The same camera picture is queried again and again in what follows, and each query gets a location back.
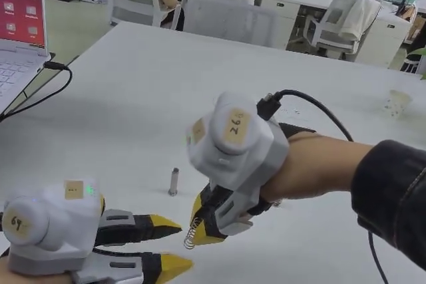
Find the monitor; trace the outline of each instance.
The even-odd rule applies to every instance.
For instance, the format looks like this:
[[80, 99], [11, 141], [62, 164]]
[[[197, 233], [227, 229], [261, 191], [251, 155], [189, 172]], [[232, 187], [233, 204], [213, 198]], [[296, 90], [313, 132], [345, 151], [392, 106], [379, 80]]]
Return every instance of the monitor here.
[[0, 0], [0, 39], [45, 48], [44, 0]]

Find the laptop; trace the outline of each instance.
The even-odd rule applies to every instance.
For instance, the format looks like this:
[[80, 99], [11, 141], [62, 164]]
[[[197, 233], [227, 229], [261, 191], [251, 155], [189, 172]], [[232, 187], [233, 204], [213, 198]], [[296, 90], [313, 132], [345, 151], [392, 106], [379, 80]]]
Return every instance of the laptop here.
[[0, 0], [0, 114], [50, 58], [45, 0]]

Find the paper cup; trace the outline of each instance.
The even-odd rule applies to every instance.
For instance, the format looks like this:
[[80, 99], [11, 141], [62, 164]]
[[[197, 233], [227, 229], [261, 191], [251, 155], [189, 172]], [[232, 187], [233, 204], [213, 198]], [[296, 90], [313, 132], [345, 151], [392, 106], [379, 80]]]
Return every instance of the paper cup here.
[[391, 118], [398, 119], [412, 100], [413, 99], [404, 92], [390, 90], [389, 98], [386, 100], [386, 105], [383, 110]]

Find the green plant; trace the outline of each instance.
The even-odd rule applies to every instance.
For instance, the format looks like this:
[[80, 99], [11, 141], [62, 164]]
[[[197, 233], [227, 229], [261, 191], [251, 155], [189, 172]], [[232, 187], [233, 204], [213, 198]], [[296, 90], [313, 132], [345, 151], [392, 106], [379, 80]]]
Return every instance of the green plant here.
[[[414, 50], [413, 52], [409, 53], [409, 55], [421, 55], [421, 56], [426, 56], [426, 48], [420, 48], [417, 50]], [[424, 74], [421, 77], [421, 80], [426, 80], [426, 74]]]

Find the metal spring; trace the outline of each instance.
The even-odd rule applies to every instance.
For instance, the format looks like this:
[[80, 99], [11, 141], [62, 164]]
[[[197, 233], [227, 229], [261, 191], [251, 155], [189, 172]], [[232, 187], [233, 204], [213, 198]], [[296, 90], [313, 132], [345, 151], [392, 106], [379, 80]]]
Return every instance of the metal spring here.
[[277, 200], [277, 201], [275, 201], [275, 202], [274, 202], [273, 206], [274, 206], [275, 208], [279, 208], [279, 207], [280, 207], [280, 205], [281, 205], [281, 203], [282, 203], [282, 200]]
[[194, 244], [194, 237], [195, 237], [195, 232], [197, 230], [197, 227], [201, 224], [201, 219], [196, 217], [192, 223], [191, 226], [188, 230], [188, 233], [186, 234], [186, 237], [184, 239], [184, 247], [186, 249], [193, 249], [195, 247]]

